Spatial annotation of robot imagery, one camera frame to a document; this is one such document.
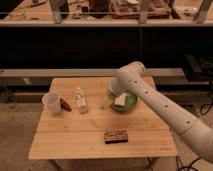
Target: table leg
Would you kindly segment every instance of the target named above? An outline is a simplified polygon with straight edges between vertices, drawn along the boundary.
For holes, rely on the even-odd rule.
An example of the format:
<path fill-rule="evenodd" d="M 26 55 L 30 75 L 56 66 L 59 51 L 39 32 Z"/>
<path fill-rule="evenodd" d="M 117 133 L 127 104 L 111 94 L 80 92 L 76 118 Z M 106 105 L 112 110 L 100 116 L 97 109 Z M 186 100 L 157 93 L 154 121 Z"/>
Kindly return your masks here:
<path fill-rule="evenodd" d="M 159 157 L 153 157 L 153 158 L 147 157 L 149 164 L 146 166 L 146 169 L 152 169 L 152 167 L 158 161 L 158 159 Z"/>
<path fill-rule="evenodd" d="M 62 171 L 62 168 L 55 160 L 48 160 L 49 163 L 56 169 L 56 171 Z"/>

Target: small bottle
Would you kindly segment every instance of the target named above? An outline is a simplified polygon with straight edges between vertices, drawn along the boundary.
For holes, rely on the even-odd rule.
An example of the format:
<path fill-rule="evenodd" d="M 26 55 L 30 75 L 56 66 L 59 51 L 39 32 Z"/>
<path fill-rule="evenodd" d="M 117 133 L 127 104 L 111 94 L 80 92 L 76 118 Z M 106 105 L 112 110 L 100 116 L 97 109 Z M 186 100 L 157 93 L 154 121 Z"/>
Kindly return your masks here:
<path fill-rule="evenodd" d="M 75 90 L 75 99 L 79 112 L 81 114 L 88 112 L 88 105 L 86 102 L 86 98 L 80 87 L 77 87 Z"/>

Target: red object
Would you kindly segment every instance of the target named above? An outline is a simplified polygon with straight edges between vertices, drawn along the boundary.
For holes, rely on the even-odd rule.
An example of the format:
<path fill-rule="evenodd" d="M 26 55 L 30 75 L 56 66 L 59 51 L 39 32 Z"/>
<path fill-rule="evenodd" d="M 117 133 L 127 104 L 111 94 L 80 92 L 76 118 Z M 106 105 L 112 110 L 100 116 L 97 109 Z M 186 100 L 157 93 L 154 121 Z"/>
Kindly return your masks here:
<path fill-rule="evenodd" d="M 108 131 L 104 133 L 104 140 L 106 144 L 128 142 L 128 134 L 125 130 Z"/>

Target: white object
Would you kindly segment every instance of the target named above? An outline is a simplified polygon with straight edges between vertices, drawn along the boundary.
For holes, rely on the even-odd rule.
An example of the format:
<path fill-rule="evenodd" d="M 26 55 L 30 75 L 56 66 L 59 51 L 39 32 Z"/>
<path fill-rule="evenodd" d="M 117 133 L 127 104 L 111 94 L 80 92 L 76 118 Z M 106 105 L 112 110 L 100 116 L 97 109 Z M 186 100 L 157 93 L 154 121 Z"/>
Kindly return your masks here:
<path fill-rule="evenodd" d="M 115 98 L 114 104 L 122 107 L 125 106 L 126 96 L 126 93 L 122 93 L 120 96 Z"/>
<path fill-rule="evenodd" d="M 75 99 L 79 112 L 86 113 L 88 111 L 86 97 L 80 87 L 77 87 L 75 90 Z"/>
<path fill-rule="evenodd" d="M 136 5 L 139 3 L 137 0 L 127 0 L 127 2 L 129 2 L 132 5 Z"/>
<path fill-rule="evenodd" d="M 60 95 L 56 92 L 46 93 L 42 98 L 45 109 L 53 114 L 61 112 Z"/>
<path fill-rule="evenodd" d="M 119 96 L 126 89 L 130 90 L 164 120 L 197 155 L 213 163 L 213 130 L 150 87 L 141 78 L 144 72 L 145 67 L 141 62 L 133 62 L 118 69 L 116 77 L 109 84 L 108 95 Z"/>

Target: green bowl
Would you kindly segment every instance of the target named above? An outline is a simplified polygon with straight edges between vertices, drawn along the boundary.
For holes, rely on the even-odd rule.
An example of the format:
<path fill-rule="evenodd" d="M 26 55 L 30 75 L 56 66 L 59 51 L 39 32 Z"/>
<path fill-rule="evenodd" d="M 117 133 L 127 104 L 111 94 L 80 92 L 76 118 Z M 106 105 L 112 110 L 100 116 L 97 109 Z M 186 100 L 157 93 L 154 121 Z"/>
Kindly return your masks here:
<path fill-rule="evenodd" d="M 125 106 L 115 105 L 114 104 L 115 99 L 114 99 L 113 103 L 111 105 L 112 109 L 114 109 L 115 111 L 118 111 L 118 112 L 126 112 L 135 106 L 135 104 L 137 103 L 137 100 L 138 100 L 137 96 L 128 90 L 125 93 L 127 94 L 127 97 L 125 100 Z"/>

